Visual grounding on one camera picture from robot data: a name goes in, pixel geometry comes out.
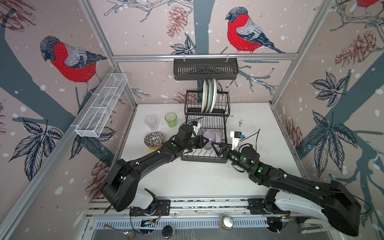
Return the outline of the lilac ceramic bowl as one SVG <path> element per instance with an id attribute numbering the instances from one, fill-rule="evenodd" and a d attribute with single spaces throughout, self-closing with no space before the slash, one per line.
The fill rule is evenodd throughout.
<path id="1" fill-rule="evenodd" d="M 203 134 L 204 140 L 208 139 L 210 142 L 210 149 L 212 149 L 211 142 L 217 142 L 220 143 L 222 141 L 221 133 L 217 130 L 209 129 L 206 130 Z"/>

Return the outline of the green glass tumbler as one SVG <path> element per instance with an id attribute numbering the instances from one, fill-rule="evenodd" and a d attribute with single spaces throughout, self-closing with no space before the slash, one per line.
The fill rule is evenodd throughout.
<path id="1" fill-rule="evenodd" d="M 177 115 L 175 113 L 172 113 L 172 112 L 167 113 L 165 115 L 165 120 L 166 120 L 167 125 L 170 128 L 176 127 L 176 125 L 177 125 Z"/>

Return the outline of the pink floral pattern bowl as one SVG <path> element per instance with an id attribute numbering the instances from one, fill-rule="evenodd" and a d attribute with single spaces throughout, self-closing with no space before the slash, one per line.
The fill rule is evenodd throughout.
<path id="1" fill-rule="evenodd" d="M 144 143 L 146 146 L 154 147 L 160 144 L 163 144 L 164 136 L 159 132 L 151 132 L 147 134 L 144 138 Z"/>

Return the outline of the clear glass tumbler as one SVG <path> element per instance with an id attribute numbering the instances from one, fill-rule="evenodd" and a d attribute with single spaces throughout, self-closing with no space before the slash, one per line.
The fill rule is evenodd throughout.
<path id="1" fill-rule="evenodd" d="M 155 115 L 147 116 L 145 123 L 151 131 L 156 131 L 159 127 L 158 118 Z"/>

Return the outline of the yellow ceramic bowl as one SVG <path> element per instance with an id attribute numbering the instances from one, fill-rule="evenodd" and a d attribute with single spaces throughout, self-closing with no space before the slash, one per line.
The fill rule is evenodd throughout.
<path id="1" fill-rule="evenodd" d="M 158 146 L 154 146 L 154 147 L 147 146 L 147 148 L 150 149 L 150 150 L 152 150 L 152 151 L 156 151 L 156 150 L 158 150 L 161 146 L 162 146 L 162 144 L 160 144 L 160 145 L 158 145 Z"/>

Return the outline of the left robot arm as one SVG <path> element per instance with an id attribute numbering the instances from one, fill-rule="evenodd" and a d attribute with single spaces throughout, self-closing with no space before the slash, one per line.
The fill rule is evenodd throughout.
<path id="1" fill-rule="evenodd" d="M 156 168 L 170 163 L 194 149 L 201 149 L 208 139 L 198 135 L 201 124 L 192 121 L 179 127 L 178 133 L 162 146 L 136 160 L 116 161 L 101 185 L 101 194 L 109 201 L 110 207 L 121 212 L 128 207 L 140 208 L 146 215 L 154 214 L 159 208 L 157 197 L 150 190 L 138 190 L 140 180 Z"/>

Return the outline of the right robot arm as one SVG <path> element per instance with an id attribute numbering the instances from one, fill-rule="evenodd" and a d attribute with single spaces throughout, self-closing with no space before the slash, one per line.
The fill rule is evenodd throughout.
<path id="1" fill-rule="evenodd" d="M 237 151 L 227 144 L 213 142 L 211 145 L 218 157 L 242 168 L 254 183 L 303 197 L 320 206 L 321 213 L 336 230 L 351 237 L 359 235 L 361 204 L 340 182 L 322 183 L 290 175 L 262 163 L 253 146 Z"/>

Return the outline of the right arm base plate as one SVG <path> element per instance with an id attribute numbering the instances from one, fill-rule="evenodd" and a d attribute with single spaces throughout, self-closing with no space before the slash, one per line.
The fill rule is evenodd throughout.
<path id="1" fill-rule="evenodd" d="M 278 214 L 280 212 L 274 202 L 265 199 L 248 199 L 248 204 L 251 215 Z"/>

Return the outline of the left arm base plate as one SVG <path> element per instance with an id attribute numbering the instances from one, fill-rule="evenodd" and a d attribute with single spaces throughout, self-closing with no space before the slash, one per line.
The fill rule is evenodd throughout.
<path id="1" fill-rule="evenodd" d="M 154 200 L 146 209 L 133 207 L 130 210 L 131 217 L 168 216 L 170 214 L 170 200 Z"/>

